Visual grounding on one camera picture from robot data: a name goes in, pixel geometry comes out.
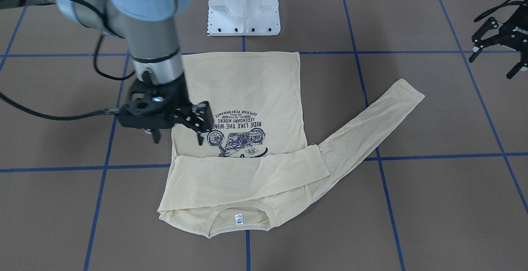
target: white label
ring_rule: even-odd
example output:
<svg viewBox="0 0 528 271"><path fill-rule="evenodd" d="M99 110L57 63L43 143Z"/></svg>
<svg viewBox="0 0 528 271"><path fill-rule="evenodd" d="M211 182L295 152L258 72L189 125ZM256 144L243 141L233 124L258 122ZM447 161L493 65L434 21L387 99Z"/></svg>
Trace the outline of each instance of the white label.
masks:
<svg viewBox="0 0 528 271"><path fill-rule="evenodd" d="M234 215L234 224L244 224L244 215L242 213Z"/></svg>

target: white mounting plate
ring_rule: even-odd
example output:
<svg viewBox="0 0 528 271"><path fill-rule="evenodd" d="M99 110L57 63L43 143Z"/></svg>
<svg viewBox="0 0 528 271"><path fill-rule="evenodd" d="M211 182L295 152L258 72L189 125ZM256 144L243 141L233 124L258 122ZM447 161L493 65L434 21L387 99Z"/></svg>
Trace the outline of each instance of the white mounting plate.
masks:
<svg viewBox="0 0 528 271"><path fill-rule="evenodd" d="M241 17L231 16L225 8L209 8L208 36L272 36L280 32L279 7L261 9L256 16L247 19L245 31Z"/></svg>

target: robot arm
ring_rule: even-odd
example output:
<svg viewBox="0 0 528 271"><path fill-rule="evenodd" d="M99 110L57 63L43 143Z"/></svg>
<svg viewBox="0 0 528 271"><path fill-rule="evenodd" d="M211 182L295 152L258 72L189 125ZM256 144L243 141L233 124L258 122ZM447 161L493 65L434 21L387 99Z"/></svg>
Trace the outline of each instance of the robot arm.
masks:
<svg viewBox="0 0 528 271"><path fill-rule="evenodd" d="M55 2L68 19L127 41L137 80L119 109L121 125L144 129L158 143L159 129L183 124L198 133L202 144L213 117L207 101L189 101L174 21L174 14L187 9L190 0L84 0L104 14L102 18L68 0L47 1ZM26 5L43 2L24 1ZM7 7L21 3L11 1Z"/></svg>

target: motorcycle graphic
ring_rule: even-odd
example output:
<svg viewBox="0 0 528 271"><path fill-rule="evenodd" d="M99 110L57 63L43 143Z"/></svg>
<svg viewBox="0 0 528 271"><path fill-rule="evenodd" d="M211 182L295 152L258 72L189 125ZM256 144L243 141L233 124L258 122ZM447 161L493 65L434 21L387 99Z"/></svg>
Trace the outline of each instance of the motorcycle graphic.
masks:
<svg viewBox="0 0 528 271"><path fill-rule="evenodd" d="M226 147L222 146L224 134L219 130L212 130L207 135L207 142L213 147L218 147L221 157L228 157L232 154L253 145L262 145L266 134L261 128L253 128L249 132L232 132L228 135Z"/></svg>

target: gray table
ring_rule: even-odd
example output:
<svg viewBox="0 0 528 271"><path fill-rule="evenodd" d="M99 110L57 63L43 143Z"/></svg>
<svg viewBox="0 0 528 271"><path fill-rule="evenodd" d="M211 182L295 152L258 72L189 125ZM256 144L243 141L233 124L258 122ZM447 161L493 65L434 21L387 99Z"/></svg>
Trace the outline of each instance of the gray table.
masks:
<svg viewBox="0 0 528 271"><path fill-rule="evenodd" d="M169 131L153 145L112 117L47 121L1 103L0 269L528 269L528 75L507 80L519 55L500 47L467 62L472 19L502 1L279 0L279 36L213 38L207 0L193 0L177 16L185 53L302 54L309 143L399 78L426 98L292 221L211 240L157 219ZM56 6L0 14L0 90L21 104L73 115L115 106L130 86L93 72L97 31ZM105 72L132 70L123 41L102 53Z"/></svg>

